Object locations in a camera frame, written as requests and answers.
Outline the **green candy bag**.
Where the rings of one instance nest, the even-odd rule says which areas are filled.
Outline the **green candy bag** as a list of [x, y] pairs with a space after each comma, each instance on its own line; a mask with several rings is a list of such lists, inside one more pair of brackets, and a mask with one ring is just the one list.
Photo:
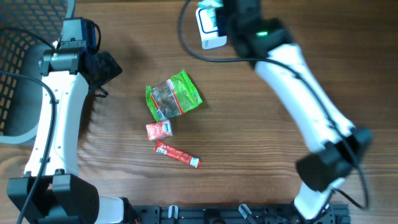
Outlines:
[[155, 87], [146, 86], [146, 103], [157, 122], [183, 115], [202, 102], [185, 70]]

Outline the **red small snack pack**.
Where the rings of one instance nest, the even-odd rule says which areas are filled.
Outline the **red small snack pack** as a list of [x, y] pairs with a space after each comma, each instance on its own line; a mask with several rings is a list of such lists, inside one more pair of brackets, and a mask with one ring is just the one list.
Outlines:
[[157, 141], [173, 136], [171, 122], [168, 119], [157, 123], [147, 124], [146, 131], [150, 141]]

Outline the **red long snack stick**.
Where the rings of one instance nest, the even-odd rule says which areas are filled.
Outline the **red long snack stick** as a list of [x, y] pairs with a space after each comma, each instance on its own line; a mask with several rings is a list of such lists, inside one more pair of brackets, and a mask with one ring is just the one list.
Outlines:
[[172, 159], [178, 160], [184, 164], [193, 166], [196, 169], [199, 168], [201, 165], [201, 160], [199, 158], [193, 157], [179, 149], [169, 146], [162, 141], [157, 141], [154, 147], [154, 151], [171, 157]]

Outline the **teal packet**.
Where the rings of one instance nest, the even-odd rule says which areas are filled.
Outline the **teal packet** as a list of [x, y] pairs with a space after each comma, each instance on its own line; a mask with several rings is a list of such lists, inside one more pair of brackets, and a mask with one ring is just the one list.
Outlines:
[[216, 8], [223, 7], [222, 0], [202, 0], [197, 3], [197, 6], [205, 10], [208, 17], [211, 19], [213, 27], [216, 27]]

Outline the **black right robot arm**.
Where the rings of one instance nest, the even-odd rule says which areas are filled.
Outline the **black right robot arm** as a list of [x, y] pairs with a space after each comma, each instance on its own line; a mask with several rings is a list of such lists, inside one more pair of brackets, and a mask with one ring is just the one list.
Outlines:
[[262, 18], [259, 1], [223, 1], [216, 19], [239, 58], [275, 91], [302, 133], [309, 154], [296, 163], [302, 185], [294, 207], [313, 223], [350, 172], [359, 170], [372, 133], [356, 128], [336, 108], [282, 21]]

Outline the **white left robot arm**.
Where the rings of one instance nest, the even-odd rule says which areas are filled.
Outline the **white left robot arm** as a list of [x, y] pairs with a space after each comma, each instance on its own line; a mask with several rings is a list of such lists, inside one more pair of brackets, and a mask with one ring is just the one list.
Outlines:
[[24, 176], [9, 180], [7, 195], [19, 209], [18, 222], [127, 223], [125, 198], [100, 196], [79, 177], [77, 144], [86, 96], [122, 69], [107, 51], [46, 50], [39, 62], [42, 106], [34, 149]]

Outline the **white barcode scanner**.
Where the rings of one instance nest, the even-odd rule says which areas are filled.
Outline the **white barcode scanner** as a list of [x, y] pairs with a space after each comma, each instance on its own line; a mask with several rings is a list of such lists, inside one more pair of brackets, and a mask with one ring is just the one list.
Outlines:
[[196, 10], [196, 19], [201, 38], [201, 46], [204, 50], [222, 47], [227, 42], [227, 36], [218, 35], [218, 27], [214, 26], [206, 9]]

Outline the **black mesh basket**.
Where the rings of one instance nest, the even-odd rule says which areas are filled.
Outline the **black mesh basket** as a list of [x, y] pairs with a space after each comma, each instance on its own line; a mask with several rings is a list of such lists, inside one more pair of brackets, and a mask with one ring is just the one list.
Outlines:
[[39, 60], [56, 45], [74, 0], [1, 1], [1, 143], [32, 145], [42, 106]]

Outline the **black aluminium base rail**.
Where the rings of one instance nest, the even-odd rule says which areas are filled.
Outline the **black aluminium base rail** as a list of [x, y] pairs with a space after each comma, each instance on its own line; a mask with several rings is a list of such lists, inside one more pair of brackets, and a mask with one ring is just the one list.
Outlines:
[[291, 204], [250, 206], [246, 218], [238, 207], [160, 207], [157, 205], [134, 206], [137, 223], [153, 224], [207, 224], [207, 223], [258, 223], [284, 224], [306, 223]]

